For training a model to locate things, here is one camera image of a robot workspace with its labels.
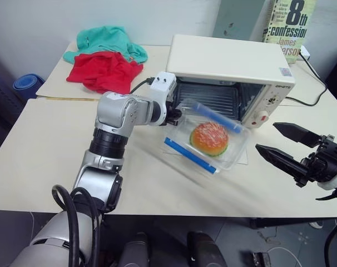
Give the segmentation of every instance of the red cloth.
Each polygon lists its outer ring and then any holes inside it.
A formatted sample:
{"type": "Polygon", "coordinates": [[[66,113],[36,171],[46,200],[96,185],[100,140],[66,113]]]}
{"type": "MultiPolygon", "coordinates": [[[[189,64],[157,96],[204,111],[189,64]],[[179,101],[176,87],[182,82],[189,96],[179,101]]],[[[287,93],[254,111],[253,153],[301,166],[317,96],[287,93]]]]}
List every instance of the red cloth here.
{"type": "Polygon", "coordinates": [[[80,54],[67,77],[68,82],[82,82],[88,89],[105,93],[130,93],[131,81],[142,71],[143,65],[130,63],[119,52],[80,54]]]}

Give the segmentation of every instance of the white table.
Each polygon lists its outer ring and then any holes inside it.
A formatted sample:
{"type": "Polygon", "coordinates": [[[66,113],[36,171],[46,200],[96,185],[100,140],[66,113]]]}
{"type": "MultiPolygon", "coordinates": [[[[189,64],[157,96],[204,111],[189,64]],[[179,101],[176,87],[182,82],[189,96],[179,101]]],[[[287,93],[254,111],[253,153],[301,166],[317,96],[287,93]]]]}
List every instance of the white table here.
{"type": "MultiPolygon", "coordinates": [[[[72,188],[92,139],[96,106],[92,101],[28,101],[0,148],[0,210],[60,210],[51,187],[72,188]]],[[[256,143],[277,147],[297,160],[313,151],[284,138],[272,127],[275,121],[297,123],[317,134],[331,133],[337,142],[336,107],[280,106],[267,123],[252,131],[249,164],[211,176],[182,156],[162,152],[164,127],[136,126],[126,146],[122,195],[114,213],[337,216],[337,200],[315,200],[330,192],[316,183],[297,187],[292,177],[257,153],[256,143]],[[312,117],[320,123],[314,124],[312,117]]]]}
{"type": "MultiPolygon", "coordinates": [[[[148,77],[156,76],[160,71],[166,69],[167,59],[169,58],[169,46],[143,46],[148,54],[148,60],[144,63],[143,71],[132,81],[133,89],[139,82],[148,77]]],[[[66,51],[76,51],[77,46],[72,42],[66,51]]],[[[99,99],[101,94],[88,90],[81,83],[67,82],[66,78],[70,74],[73,65],[61,58],[44,85],[37,91],[38,96],[59,97],[59,98],[86,98],[99,99]]],[[[290,66],[296,85],[289,93],[290,97],[295,97],[307,103],[314,103],[318,94],[323,91],[324,86],[314,77],[308,66],[303,61],[297,61],[290,66]]],[[[139,88],[138,95],[146,95],[145,86],[139,88]]],[[[283,106],[302,106],[295,101],[283,100],[283,106]]],[[[320,100],[319,105],[337,106],[337,100],[328,91],[320,100]]]]}

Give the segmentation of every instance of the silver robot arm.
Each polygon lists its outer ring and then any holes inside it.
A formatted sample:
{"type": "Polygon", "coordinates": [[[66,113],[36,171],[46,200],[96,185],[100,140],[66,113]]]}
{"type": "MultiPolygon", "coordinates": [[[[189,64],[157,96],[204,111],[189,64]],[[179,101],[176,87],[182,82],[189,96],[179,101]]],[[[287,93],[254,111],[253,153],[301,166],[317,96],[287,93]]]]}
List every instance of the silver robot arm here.
{"type": "MultiPolygon", "coordinates": [[[[105,93],[98,103],[95,131],[85,152],[74,189],[82,187],[92,196],[100,217],[115,209],[122,177],[125,145],[135,125],[162,125],[176,86],[175,75],[160,72],[150,86],[150,98],[105,93]]],[[[88,263],[92,248],[92,219],[87,204],[75,195],[80,263],[88,263]]],[[[69,265],[69,226],[67,212],[55,215],[22,250],[11,267],[65,267],[69,265]]]]}

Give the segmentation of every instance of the green cloth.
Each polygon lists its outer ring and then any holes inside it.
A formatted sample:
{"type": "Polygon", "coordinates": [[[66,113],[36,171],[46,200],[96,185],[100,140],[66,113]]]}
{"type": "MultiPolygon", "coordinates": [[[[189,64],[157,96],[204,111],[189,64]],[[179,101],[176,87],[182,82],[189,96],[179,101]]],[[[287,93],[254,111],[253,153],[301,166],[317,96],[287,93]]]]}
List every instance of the green cloth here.
{"type": "Polygon", "coordinates": [[[99,51],[120,52],[128,61],[143,63],[147,53],[141,46],[131,43],[122,27],[103,26],[81,31],[77,35],[77,52],[65,52],[63,59],[74,64],[75,56],[99,51]]]}

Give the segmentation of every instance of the clear plastic container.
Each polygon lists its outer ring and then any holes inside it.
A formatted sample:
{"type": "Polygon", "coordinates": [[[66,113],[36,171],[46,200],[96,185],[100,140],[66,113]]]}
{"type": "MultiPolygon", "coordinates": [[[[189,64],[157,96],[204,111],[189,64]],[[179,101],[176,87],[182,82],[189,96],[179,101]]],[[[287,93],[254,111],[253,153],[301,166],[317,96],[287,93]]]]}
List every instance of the clear plastic container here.
{"type": "Polygon", "coordinates": [[[250,131],[238,122],[189,98],[182,101],[177,108],[182,111],[182,116],[179,124],[167,134],[165,144],[212,174],[230,169],[245,150],[250,131]],[[221,155],[209,156],[190,144],[192,131],[205,122],[218,123],[228,133],[228,146],[221,155]]]}

